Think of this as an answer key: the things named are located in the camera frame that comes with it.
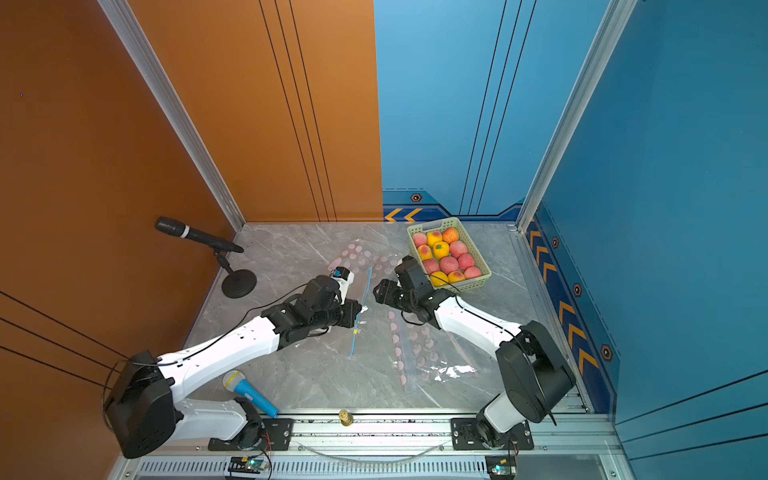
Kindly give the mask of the pink red peach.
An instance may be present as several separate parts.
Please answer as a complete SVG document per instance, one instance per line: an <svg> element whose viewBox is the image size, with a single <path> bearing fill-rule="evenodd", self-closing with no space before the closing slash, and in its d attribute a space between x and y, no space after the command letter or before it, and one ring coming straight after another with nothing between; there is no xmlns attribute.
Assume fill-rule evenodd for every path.
<svg viewBox="0 0 768 480"><path fill-rule="evenodd" d="M440 264L435 259L427 259L423 261L425 272L428 275L434 274L440 271Z"/></svg>

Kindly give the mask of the clear blue-zipper zip bag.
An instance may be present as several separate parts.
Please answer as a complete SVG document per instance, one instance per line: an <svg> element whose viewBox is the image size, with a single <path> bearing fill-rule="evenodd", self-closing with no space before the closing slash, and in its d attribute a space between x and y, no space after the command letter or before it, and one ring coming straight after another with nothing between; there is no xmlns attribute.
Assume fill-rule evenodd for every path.
<svg viewBox="0 0 768 480"><path fill-rule="evenodd" d="M353 326L353 329L352 329L352 331L353 331L352 335L353 336L352 336L352 342L351 342L351 347L350 347L349 358L352 358L354 353L355 353L357 339L358 339L358 336L359 336L359 333L360 333L360 323L361 323L360 319L361 319L362 314L367 310L366 301L367 301L367 297L369 295L369 292L371 291L371 283L372 283L372 278L373 278L373 271L374 271L374 267L372 267L372 266L369 267L365 289L363 291L362 299L360 300L361 310L360 310L360 312L355 317L355 322L354 322L354 326Z"/></svg>

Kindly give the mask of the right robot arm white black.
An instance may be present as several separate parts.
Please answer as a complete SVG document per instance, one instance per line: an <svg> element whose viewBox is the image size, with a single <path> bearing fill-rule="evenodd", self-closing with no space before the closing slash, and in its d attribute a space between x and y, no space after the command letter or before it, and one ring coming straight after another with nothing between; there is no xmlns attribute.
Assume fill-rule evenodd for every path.
<svg viewBox="0 0 768 480"><path fill-rule="evenodd" d="M536 321L506 321L470 305L453 287L436 287L410 256L396 266L395 274L395 280L384 279L374 287L377 303L457 335L497 361L503 390L470 423L470 445L530 449L529 425L552 418L554 407L576 386L576 376L548 329Z"/></svg>

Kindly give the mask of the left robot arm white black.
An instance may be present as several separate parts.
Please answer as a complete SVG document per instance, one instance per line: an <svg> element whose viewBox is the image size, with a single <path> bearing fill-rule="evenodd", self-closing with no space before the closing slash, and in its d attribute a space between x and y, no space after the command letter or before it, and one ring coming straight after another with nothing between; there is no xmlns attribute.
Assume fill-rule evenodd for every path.
<svg viewBox="0 0 768 480"><path fill-rule="evenodd" d="M245 363L326 329L354 327L362 306L347 296L353 280L352 272L338 267L211 340L160 357L149 352L130 357L103 405L122 455L136 459L190 439L240 450L261 448L262 409L246 399L203 401L191 394Z"/></svg>

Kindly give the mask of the pink peach basket centre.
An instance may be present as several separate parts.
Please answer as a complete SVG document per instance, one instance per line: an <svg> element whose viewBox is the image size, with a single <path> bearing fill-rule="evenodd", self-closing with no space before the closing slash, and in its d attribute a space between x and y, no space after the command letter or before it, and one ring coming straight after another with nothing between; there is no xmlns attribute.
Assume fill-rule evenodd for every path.
<svg viewBox="0 0 768 480"><path fill-rule="evenodd" d="M449 275L450 273L460 269L458 259L453 256L443 257L439 262L439 266L440 270L446 275Z"/></svg>

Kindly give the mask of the pink-dotted zip bag far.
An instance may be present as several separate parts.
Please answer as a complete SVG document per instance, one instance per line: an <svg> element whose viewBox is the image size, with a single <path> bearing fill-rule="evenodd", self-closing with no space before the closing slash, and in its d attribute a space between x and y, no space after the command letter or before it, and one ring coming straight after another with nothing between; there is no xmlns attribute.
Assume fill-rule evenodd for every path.
<svg viewBox="0 0 768 480"><path fill-rule="evenodd" d="M387 244L363 239L343 245L327 266L329 272L339 267L348 269L357 280L371 282L386 278L399 263L398 252Z"/></svg>

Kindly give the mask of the pink-dotted zip bag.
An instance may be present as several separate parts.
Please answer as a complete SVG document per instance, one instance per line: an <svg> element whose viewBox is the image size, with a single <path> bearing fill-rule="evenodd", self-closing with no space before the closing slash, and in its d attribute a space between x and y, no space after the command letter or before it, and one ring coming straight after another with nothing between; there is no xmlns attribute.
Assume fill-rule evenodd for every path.
<svg viewBox="0 0 768 480"><path fill-rule="evenodd" d="M371 282L386 278L399 263L398 252L387 244L363 239L343 245L327 266L329 272L339 267L348 269L357 280Z"/></svg>
<svg viewBox="0 0 768 480"><path fill-rule="evenodd" d="M443 384L456 379L478 376L474 359L450 333L409 319L395 310L387 312L394 367L406 392L426 385Z"/></svg>

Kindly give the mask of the green plastic fruit basket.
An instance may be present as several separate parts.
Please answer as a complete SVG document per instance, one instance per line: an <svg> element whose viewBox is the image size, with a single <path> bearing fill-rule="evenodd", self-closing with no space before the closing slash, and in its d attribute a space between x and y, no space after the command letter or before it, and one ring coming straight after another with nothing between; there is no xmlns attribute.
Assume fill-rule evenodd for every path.
<svg viewBox="0 0 768 480"><path fill-rule="evenodd" d="M492 272L458 218L407 228L412 256L436 288L466 291L482 287Z"/></svg>

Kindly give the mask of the blue handheld microphone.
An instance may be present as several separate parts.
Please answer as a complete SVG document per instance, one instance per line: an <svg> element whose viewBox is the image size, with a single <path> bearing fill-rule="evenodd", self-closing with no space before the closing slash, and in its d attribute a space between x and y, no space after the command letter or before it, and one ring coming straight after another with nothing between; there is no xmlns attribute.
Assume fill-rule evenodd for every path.
<svg viewBox="0 0 768 480"><path fill-rule="evenodd" d="M277 418L279 410L267 400L239 370L231 370L223 376L224 388L238 396L249 400L258 410L264 412L270 418Z"/></svg>

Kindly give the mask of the left green circuit board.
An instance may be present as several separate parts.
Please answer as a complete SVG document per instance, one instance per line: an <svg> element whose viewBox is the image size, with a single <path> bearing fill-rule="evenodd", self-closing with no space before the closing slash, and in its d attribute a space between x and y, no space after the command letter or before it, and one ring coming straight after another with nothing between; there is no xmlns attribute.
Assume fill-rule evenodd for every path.
<svg viewBox="0 0 768 480"><path fill-rule="evenodd" d="M263 456L233 456L229 459L226 476L235 479L270 478L271 467Z"/></svg>

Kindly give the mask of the green circuit board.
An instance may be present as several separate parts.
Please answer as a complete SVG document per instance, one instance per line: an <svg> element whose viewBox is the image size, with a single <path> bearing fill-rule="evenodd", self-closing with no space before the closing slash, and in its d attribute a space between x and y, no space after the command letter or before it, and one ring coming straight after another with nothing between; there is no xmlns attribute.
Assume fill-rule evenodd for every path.
<svg viewBox="0 0 768 480"><path fill-rule="evenodd" d="M226 476L235 479L270 478L271 467L263 456L233 456L229 459Z"/></svg>
<svg viewBox="0 0 768 480"><path fill-rule="evenodd" d="M517 465L513 459L502 458L500 456L486 456L484 460L490 480L515 479Z"/></svg>

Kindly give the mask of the right green circuit board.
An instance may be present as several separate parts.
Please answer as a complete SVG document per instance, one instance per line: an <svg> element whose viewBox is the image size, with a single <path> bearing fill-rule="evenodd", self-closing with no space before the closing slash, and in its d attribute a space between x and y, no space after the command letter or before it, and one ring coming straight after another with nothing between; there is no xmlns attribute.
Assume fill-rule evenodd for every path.
<svg viewBox="0 0 768 480"><path fill-rule="evenodd" d="M517 465L513 459L502 458L500 456L486 456L484 460L490 480L515 479Z"/></svg>

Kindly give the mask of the brass knob on rail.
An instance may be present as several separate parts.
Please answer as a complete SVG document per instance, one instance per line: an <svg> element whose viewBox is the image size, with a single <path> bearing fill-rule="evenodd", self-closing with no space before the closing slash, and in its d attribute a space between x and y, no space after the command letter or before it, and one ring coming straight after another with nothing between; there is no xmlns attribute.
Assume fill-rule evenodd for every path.
<svg viewBox="0 0 768 480"><path fill-rule="evenodd" d="M339 412L338 417L340 419L341 424L345 427L351 426L354 422L353 415L346 409L342 409Z"/></svg>

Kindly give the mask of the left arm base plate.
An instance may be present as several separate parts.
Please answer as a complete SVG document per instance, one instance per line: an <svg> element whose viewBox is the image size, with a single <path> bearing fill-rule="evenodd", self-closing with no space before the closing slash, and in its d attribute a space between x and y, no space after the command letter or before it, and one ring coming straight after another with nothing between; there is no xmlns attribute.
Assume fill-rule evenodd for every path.
<svg viewBox="0 0 768 480"><path fill-rule="evenodd" d="M290 418L248 421L231 440L211 439L209 451L287 451L294 422Z"/></svg>

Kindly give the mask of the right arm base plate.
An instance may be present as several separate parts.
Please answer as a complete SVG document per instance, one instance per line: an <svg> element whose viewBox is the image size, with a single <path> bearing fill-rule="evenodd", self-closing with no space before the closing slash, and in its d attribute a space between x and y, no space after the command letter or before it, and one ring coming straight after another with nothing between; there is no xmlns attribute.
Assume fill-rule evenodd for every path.
<svg viewBox="0 0 768 480"><path fill-rule="evenodd" d="M533 435L527 421L499 433L487 420L452 418L451 440L456 451L506 450L530 451L534 449Z"/></svg>

